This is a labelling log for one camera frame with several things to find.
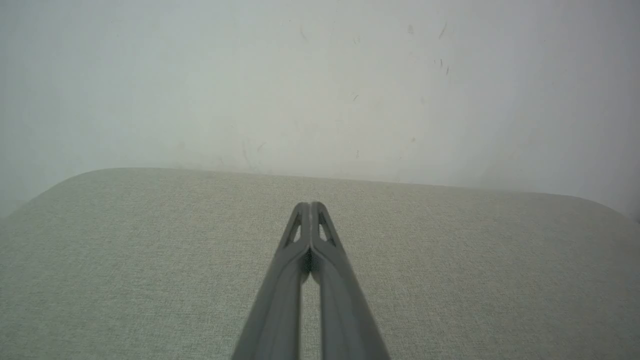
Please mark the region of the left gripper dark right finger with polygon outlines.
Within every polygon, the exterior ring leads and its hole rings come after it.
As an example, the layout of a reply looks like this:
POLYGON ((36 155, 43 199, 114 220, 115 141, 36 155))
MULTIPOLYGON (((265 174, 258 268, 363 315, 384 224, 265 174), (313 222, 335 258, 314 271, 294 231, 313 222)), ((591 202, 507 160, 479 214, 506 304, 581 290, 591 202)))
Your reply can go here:
POLYGON ((320 287, 324 360, 389 360, 390 353, 327 207, 311 203, 310 250, 320 287))

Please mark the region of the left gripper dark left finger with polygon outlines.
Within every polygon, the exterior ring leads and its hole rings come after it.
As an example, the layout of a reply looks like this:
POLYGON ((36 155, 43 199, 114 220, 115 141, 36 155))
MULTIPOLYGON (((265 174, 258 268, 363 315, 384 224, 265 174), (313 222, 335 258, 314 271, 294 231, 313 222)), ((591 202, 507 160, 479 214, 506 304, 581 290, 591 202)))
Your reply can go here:
POLYGON ((299 360, 301 286, 310 272, 310 203, 295 205, 279 240, 233 360, 299 360))

